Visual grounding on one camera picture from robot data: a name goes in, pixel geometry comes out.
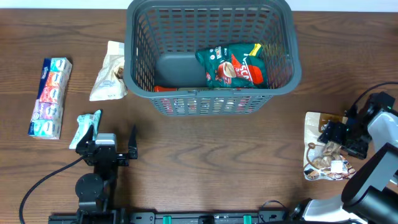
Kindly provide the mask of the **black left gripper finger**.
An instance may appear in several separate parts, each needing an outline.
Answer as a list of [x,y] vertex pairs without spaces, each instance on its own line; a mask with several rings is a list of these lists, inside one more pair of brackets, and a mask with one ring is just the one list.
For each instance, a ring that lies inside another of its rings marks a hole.
[[94,144],[93,140],[94,134],[94,126],[91,125],[87,130],[86,134],[82,137],[82,139],[76,145],[75,152],[77,154],[88,154]]
[[128,154],[130,159],[137,159],[136,126],[133,126],[128,142]]

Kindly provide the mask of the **brown dried food pouch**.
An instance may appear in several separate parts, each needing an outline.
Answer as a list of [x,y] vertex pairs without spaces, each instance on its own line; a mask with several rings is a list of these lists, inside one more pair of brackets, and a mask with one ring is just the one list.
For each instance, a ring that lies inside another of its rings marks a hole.
[[342,155],[339,144],[318,140],[330,121],[345,123],[347,118],[316,112],[305,115],[303,174],[307,180],[343,180],[352,178],[356,173]]

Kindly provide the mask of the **red spaghetti packet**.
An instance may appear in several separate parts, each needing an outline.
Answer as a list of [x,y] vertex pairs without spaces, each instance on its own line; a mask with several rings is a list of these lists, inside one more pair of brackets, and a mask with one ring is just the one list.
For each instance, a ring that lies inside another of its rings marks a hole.
[[209,114],[239,113],[244,110],[250,97],[224,96],[225,93],[241,93],[242,88],[166,88],[156,86],[161,93],[159,99],[152,99],[153,105],[163,114],[170,116],[194,116]]

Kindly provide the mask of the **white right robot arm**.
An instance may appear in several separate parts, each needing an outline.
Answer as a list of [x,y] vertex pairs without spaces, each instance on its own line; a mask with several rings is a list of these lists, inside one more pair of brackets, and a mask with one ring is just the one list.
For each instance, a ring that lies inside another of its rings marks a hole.
[[133,213],[131,223],[397,223],[397,194],[386,186],[397,182],[397,111],[387,93],[373,93],[361,110],[352,106],[345,123],[330,121],[319,142],[339,144],[348,154],[365,158],[369,143],[375,155],[345,185],[341,195],[310,200],[293,213],[286,208],[256,213]]

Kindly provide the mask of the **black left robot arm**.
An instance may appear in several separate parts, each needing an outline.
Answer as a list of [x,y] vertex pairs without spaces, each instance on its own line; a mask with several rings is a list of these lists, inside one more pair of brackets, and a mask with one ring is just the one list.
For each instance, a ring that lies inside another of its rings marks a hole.
[[118,168],[129,165],[129,154],[117,151],[115,134],[95,136],[93,125],[76,145],[75,152],[93,168],[93,172],[83,175],[76,183],[79,209],[89,215],[106,213],[113,201]]

